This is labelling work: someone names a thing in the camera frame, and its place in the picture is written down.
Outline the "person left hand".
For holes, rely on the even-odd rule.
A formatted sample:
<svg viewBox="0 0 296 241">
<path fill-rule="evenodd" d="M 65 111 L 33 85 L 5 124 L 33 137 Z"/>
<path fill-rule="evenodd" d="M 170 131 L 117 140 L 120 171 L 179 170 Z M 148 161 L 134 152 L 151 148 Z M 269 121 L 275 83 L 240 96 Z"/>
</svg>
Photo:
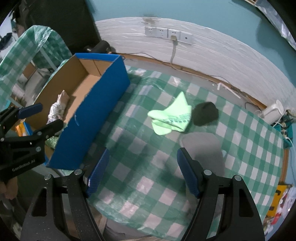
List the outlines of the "person left hand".
<svg viewBox="0 0 296 241">
<path fill-rule="evenodd" d="M 17 177 L 12 178 L 7 184 L 1 182 L 0 184 L 1 194 L 3 194 L 6 199 L 13 200 L 16 198 L 18 193 L 18 179 Z"/>
</svg>

